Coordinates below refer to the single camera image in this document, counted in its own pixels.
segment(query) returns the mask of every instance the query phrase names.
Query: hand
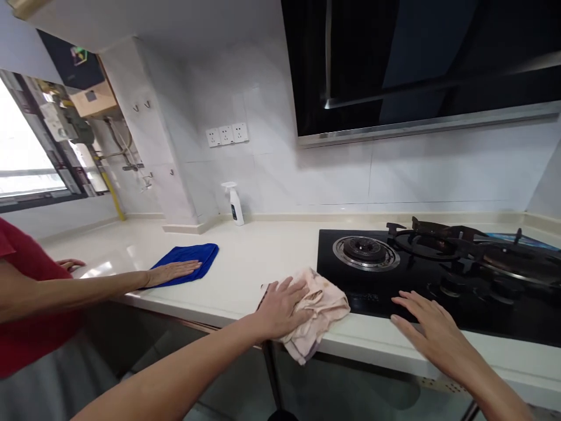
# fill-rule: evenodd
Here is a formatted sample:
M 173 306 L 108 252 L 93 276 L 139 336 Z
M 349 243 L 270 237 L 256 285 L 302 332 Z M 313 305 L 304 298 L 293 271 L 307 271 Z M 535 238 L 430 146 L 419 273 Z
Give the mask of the hand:
M 191 273 L 200 268 L 200 265 L 201 262 L 198 260 L 189 260 L 186 262 L 168 263 L 167 265 L 150 269 L 146 271 L 148 282 L 146 282 L 144 288 L 155 287 L 172 279 L 191 275 Z
M 86 266 L 86 264 L 78 259 L 57 260 L 57 264 L 61 265 L 68 272 L 72 273 L 76 270 L 75 266 Z
M 416 292 L 400 291 L 392 301 L 405 307 L 417 318 L 424 335 L 405 319 L 392 315 L 397 328 L 440 371 L 465 388 L 474 387 L 493 373 L 483 357 L 468 342 L 454 319 L 436 301 L 429 301 Z
M 314 315 L 313 310 L 299 310 L 294 306 L 309 292 L 306 281 L 290 286 L 292 277 L 279 285 L 273 282 L 267 288 L 259 309 L 252 315 L 259 341 L 277 339 L 306 323 Z

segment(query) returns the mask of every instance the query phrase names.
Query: blue cloth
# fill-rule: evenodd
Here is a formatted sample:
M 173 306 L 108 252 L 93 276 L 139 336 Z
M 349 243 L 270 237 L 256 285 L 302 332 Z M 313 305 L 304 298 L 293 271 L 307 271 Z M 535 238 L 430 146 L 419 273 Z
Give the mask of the blue cloth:
M 214 258 L 218 254 L 218 246 L 216 244 L 202 244 L 200 246 L 191 247 L 174 247 L 171 251 L 163 256 L 158 263 L 152 266 L 152 269 L 158 266 L 163 266 L 168 263 L 198 260 L 202 264 L 195 272 L 191 275 L 187 275 L 180 278 L 172 279 L 171 281 L 165 282 L 160 285 L 156 285 L 151 288 L 168 287 L 170 285 L 184 284 L 185 282 L 191 282 L 196 279 L 201 279 L 210 269 L 210 265 L 214 262 Z

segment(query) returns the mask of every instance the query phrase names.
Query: electrical outlet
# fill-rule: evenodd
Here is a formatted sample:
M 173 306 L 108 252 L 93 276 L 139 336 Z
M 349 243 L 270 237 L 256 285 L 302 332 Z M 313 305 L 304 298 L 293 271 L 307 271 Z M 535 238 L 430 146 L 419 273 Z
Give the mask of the electrical outlet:
M 232 134 L 232 126 L 222 126 L 218 128 L 220 133 L 220 142 L 222 144 L 234 143 L 234 135 Z
M 247 137 L 247 127 L 245 123 L 236 123 L 232 125 L 232 131 L 234 132 L 234 142 L 245 142 L 250 138 Z
M 209 129 L 206 131 L 206 140 L 209 142 L 210 147 L 221 145 L 220 135 L 218 129 Z

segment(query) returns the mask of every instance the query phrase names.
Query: wrist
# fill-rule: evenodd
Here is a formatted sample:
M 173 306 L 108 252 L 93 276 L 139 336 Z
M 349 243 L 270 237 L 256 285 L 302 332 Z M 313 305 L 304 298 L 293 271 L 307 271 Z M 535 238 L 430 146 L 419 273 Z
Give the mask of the wrist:
M 265 329 L 263 328 L 263 323 L 256 313 L 252 313 L 241 318 L 240 323 L 244 325 L 244 332 L 254 344 L 258 344 L 269 339 L 265 333 Z
M 138 285 L 136 289 L 145 288 L 150 283 L 150 273 L 148 271 L 138 271 Z

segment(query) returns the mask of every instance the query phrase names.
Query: spray nozzle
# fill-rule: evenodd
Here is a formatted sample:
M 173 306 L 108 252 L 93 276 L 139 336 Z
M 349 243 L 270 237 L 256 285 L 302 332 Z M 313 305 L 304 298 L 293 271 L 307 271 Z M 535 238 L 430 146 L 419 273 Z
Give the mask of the spray nozzle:
M 224 189 L 226 189 L 226 193 L 228 193 L 230 191 L 230 189 L 233 189 L 237 185 L 238 184 L 234 181 L 229 181 L 229 182 L 225 182 L 225 183 L 221 184 L 221 186 L 224 187 Z

